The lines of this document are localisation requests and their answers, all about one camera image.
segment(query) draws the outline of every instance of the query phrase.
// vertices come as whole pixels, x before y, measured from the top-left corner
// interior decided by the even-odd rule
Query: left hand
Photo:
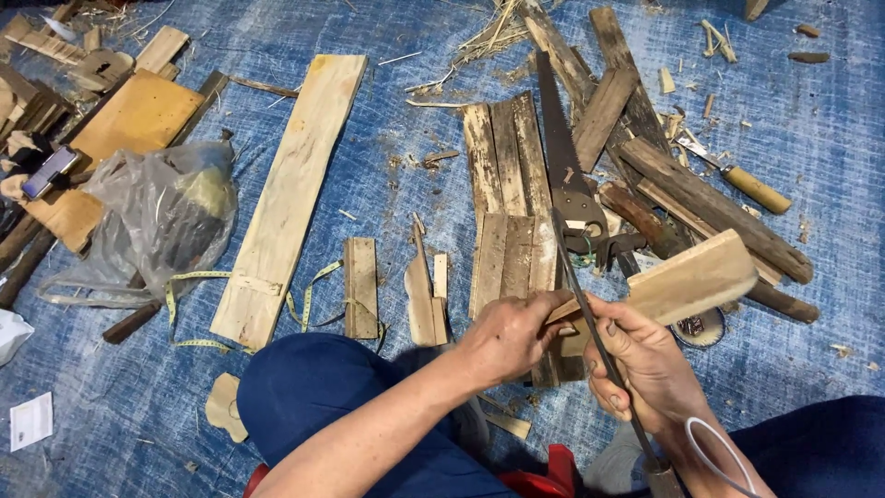
[[[568,325],[544,325],[547,317],[572,297],[570,291],[560,289],[487,304],[453,350],[462,357],[475,387],[488,389],[530,371],[559,329]]]

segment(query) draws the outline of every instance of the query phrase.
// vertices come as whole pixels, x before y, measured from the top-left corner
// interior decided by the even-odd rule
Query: blue pants
[[[274,467],[403,378],[396,365],[353,339],[295,334],[255,354],[240,382],[237,408],[258,452]],[[885,489],[883,398],[817,403],[731,437],[779,498],[876,496]],[[366,496],[513,496],[453,439],[446,417]]]

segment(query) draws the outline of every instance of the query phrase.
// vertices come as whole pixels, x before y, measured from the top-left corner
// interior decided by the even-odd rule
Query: clear plastic bag
[[[236,214],[227,140],[197,142],[143,156],[120,150],[98,165],[83,190],[104,204],[86,259],[43,281],[37,295],[58,304],[141,307],[163,300],[172,275],[212,269]],[[135,271],[142,289],[130,288]],[[176,281],[176,295],[193,283]],[[55,286],[87,296],[49,294]]]

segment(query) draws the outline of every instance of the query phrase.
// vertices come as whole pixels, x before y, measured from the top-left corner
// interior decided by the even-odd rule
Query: right hand
[[[584,349],[590,391],[599,405],[629,421],[630,403],[647,432],[657,434],[709,411],[695,372],[663,325],[622,302],[607,302],[585,292],[605,349],[617,359],[630,394],[606,377],[593,340]]]

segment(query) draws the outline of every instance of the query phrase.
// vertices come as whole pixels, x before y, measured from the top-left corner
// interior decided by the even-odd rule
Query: chisel
[[[793,201],[783,197],[775,189],[760,182],[755,176],[740,169],[738,166],[722,164],[716,156],[710,154],[701,144],[689,138],[685,133],[677,136],[676,142],[695,153],[697,157],[714,165],[722,173],[722,177],[729,183],[772,213],[784,214],[790,205],[793,204]]]

